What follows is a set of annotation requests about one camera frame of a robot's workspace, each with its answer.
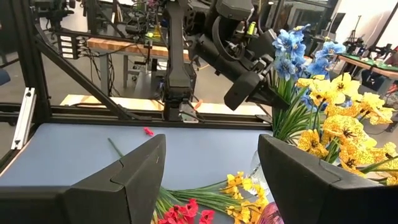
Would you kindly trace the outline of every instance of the green leaf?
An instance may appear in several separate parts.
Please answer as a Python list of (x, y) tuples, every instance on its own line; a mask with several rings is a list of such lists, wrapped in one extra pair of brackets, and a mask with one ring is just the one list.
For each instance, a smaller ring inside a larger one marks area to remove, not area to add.
[(374, 171), (374, 170), (377, 169), (379, 166), (381, 166), (381, 165), (383, 165), (383, 164), (385, 164), (385, 163), (387, 163), (387, 162), (393, 161), (394, 159), (397, 159), (397, 158), (398, 158), (398, 156), (395, 156), (395, 157), (390, 158), (390, 159), (386, 159), (385, 161), (381, 161), (381, 162), (378, 162), (378, 163), (369, 165), (369, 166), (367, 166), (367, 167), (365, 167), (365, 168), (363, 168), (363, 169), (360, 169), (359, 171), (361, 171), (361, 172), (364, 173), (364, 174), (367, 174), (368, 172)]

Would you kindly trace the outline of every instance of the wooden table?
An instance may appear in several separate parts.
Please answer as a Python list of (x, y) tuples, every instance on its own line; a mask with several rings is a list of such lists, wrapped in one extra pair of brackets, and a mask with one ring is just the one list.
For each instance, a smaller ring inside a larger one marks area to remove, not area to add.
[[(148, 110), (148, 111), (162, 111), (163, 106), (155, 100), (132, 99), (111, 97), (111, 99), (121, 106), (130, 110)], [(85, 95), (68, 95), (62, 102), (62, 106), (75, 105), (77, 103), (100, 103), (94, 96)], [(270, 106), (264, 106), (268, 113), (271, 113)], [(241, 105), (236, 110), (232, 111), (224, 104), (218, 103), (202, 103), (198, 108), (200, 113), (216, 113), (216, 114), (234, 114), (234, 115), (261, 115), (265, 114), (258, 106), (255, 105)]]
[[(368, 70), (371, 69), (373, 65), (373, 63), (360, 61), (359, 58), (355, 59), (353, 56), (339, 55), (338, 58), (342, 61)], [(398, 80), (398, 68), (395, 67), (373, 67), (372, 72), (384, 75), (392, 80)]]
[[(129, 58), (128, 56), (136, 56), (146, 58), (148, 56), (148, 49), (142, 44), (132, 44), (130, 42), (120, 42), (115, 40), (104, 40), (98, 38), (90, 38), (87, 41), (87, 46), (93, 50), (100, 52), (102, 56), (99, 57), (99, 70), (101, 72), (101, 90), (106, 95), (109, 92), (109, 59), (106, 53), (122, 54), (123, 55), (123, 88), (126, 88), (127, 77), (129, 74)], [(166, 47), (152, 46), (150, 50), (150, 58), (155, 60), (167, 60), (169, 51)], [(183, 51), (183, 58), (186, 62), (189, 61), (188, 51)], [(143, 66), (140, 75), (147, 75), (146, 67)]]

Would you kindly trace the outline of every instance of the blue orchid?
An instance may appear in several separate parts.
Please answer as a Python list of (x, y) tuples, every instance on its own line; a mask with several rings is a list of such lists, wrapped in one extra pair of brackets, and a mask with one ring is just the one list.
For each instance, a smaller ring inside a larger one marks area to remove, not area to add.
[(301, 102), (307, 107), (310, 111), (312, 109), (313, 112), (317, 111), (317, 106), (313, 104), (313, 100), (310, 98), (310, 90), (305, 90), (305, 93), (301, 97)]
[(285, 53), (290, 54), (293, 50), (293, 46), (297, 45), (299, 40), (291, 33), (286, 32), (286, 30), (281, 29), (280, 34), (276, 40), (272, 43), (276, 48), (275, 56), (281, 57)]
[(298, 26), (293, 30), (291, 30), (290, 33), (292, 33), (296, 37), (296, 39), (301, 42), (304, 39), (303, 31), (309, 26), (311, 26), (311, 24), (307, 24), (305, 26)]
[(333, 41), (325, 42), (322, 50), (315, 53), (315, 58), (332, 57), (334, 54), (342, 54), (346, 51), (343, 44), (335, 44)]
[(312, 75), (325, 75), (325, 79), (330, 79), (328, 69), (331, 63), (327, 58), (316, 58), (313, 63), (307, 67), (307, 72)]
[(295, 60), (297, 57), (303, 58), (306, 48), (307, 46), (305, 46), (305, 44), (301, 43), (295, 44), (292, 48), (292, 54), (291, 54), (292, 59)]
[(278, 75), (286, 81), (295, 74), (295, 65), (287, 58), (277, 58), (274, 62), (274, 68), (277, 70)]

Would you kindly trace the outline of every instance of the desk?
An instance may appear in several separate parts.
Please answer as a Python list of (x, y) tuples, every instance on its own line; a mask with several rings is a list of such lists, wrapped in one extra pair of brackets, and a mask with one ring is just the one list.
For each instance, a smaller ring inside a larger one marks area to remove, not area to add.
[[(120, 98), (116, 100), (127, 103)], [(149, 100), (134, 101), (151, 103)], [(166, 135), (162, 185), (175, 190), (213, 184), (237, 171), (250, 173), (259, 135), (271, 134), (259, 130), (151, 129), (155, 134)], [(142, 127), (42, 124), (0, 174), (0, 187), (73, 185), (118, 160), (107, 138), (111, 138), (123, 154), (150, 139)], [(222, 213), (215, 215), (214, 223), (232, 222)]]
[[(163, 106), (155, 100), (143, 100), (132, 98), (111, 97), (115, 103), (130, 109), (130, 110), (147, 110), (147, 111), (162, 111)], [(100, 103), (94, 96), (85, 95), (68, 95), (62, 102), (62, 106), (74, 105), (77, 103)], [(265, 106), (267, 111), (271, 113), (271, 107)], [(217, 103), (202, 103), (198, 108), (199, 113), (218, 113), (218, 114), (234, 114), (234, 115), (263, 115), (265, 114), (258, 106), (254, 105), (240, 105), (236, 110), (231, 110), (224, 104)]]
[[(115, 54), (123, 54), (123, 88), (127, 87), (127, 76), (129, 73), (129, 59), (128, 56), (136, 56), (143, 57), (147, 56), (148, 49), (145, 48), (142, 44), (131, 44), (129, 42), (120, 42), (115, 40), (104, 40), (98, 38), (90, 38), (87, 41), (87, 46), (93, 50), (104, 53), (112, 53)], [(150, 57), (155, 59), (167, 60), (169, 56), (169, 52), (166, 47), (152, 46), (150, 50)], [(184, 50), (183, 52), (184, 60), (189, 61), (188, 51)], [(99, 57), (99, 70), (101, 72), (101, 90), (109, 95), (109, 60), (107, 55), (103, 55)], [(147, 70), (145, 69), (141, 76), (146, 76)]]
[[(351, 56), (351, 55), (339, 55), (338, 58), (342, 61), (347, 63), (356, 65), (360, 68), (370, 69), (374, 62), (364, 62), (359, 59), (358, 56)], [(381, 96), (381, 98), (385, 97), (386, 93), (390, 86), (394, 83), (395, 80), (398, 80), (398, 67), (388, 67), (388, 66), (381, 66), (381, 67), (373, 67), (372, 72), (376, 72), (380, 75), (383, 75), (386, 80), (380, 86), (380, 89), (377, 93)], [(393, 132), (395, 128), (398, 126), (398, 114), (392, 118), (393, 122), (387, 128), (388, 132)]]

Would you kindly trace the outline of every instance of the wall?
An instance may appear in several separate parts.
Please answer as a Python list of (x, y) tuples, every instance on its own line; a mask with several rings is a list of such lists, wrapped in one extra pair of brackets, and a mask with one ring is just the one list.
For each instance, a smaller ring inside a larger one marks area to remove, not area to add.
[(387, 44), (392, 44), (392, 47), (398, 46), (398, 36), (397, 36), (397, 26), (398, 26), (398, 12), (396, 12), (384, 33), (382, 34), (377, 46), (386, 46)]
[(362, 16), (356, 29), (356, 37), (363, 36), (368, 45), (373, 44), (398, 0), (341, 0), (335, 12), (346, 15), (336, 31), (336, 40), (344, 42), (355, 28), (358, 16)]

